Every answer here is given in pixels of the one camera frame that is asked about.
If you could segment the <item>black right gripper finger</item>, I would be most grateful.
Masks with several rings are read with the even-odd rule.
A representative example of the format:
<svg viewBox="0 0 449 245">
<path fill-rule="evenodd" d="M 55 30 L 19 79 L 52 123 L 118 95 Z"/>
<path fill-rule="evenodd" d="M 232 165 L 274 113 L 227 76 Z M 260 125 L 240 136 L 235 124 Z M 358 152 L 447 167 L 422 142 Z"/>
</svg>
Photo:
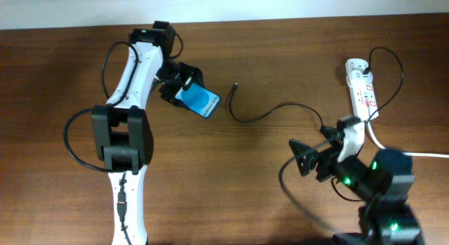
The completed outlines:
<svg viewBox="0 0 449 245">
<path fill-rule="evenodd" d="M 330 144 L 342 144 L 344 139 L 344 131 L 342 129 L 322 126 L 319 131 Z"/>
<path fill-rule="evenodd" d="M 319 152 L 293 138 L 288 141 L 288 144 L 293 152 L 301 176 L 307 176 L 316 167 Z"/>
</svg>

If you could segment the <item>blue Galaxy smartphone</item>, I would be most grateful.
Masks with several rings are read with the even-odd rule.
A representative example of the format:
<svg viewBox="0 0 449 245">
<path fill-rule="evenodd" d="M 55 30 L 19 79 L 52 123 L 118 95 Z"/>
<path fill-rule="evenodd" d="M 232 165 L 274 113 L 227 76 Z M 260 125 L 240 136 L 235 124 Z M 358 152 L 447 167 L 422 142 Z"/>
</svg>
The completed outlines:
<svg viewBox="0 0 449 245">
<path fill-rule="evenodd" d="M 175 99 L 204 119 L 208 119 L 214 113 L 221 101 L 219 95 L 195 83 L 186 91 L 181 88 L 175 95 Z"/>
</svg>

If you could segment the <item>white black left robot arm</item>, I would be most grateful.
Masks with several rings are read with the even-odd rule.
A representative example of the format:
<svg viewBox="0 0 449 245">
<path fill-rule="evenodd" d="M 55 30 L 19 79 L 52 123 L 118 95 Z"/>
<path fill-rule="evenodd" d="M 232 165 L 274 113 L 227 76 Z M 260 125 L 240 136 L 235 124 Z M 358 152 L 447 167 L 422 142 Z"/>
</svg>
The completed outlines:
<svg viewBox="0 0 449 245">
<path fill-rule="evenodd" d="M 121 79 L 105 105 L 91 113 L 98 158 L 113 189 L 113 244 L 147 244 L 144 220 L 145 174 L 154 153 L 147 118 L 147 101 L 155 87 L 176 107 L 194 112 L 209 101 L 200 69 L 175 62 L 173 43 L 178 36 L 169 22 L 134 29 L 125 46 L 128 60 Z"/>
</svg>

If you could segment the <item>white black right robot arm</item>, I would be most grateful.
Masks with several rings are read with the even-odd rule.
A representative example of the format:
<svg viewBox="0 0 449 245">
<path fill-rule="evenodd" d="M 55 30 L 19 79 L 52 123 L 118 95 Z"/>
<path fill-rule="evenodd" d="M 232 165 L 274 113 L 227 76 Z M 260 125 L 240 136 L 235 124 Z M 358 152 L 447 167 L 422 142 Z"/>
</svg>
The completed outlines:
<svg viewBox="0 0 449 245">
<path fill-rule="evenodd" d="M 408 193 L 415 177 L 413 161 L 397 150 L 380 150 L 370 165 L 358 154 L 364 143 L 364 125 L 322 127 L 330 146 L 325 150 L 290 139 L 300 174 L 316 171 L 316 179 L 336 180 L 350 189 L 363 205 L 358 209 L 359 233 L 334 231 L 324 244 L 423 244 L 422 229 Z"/>
</svg>

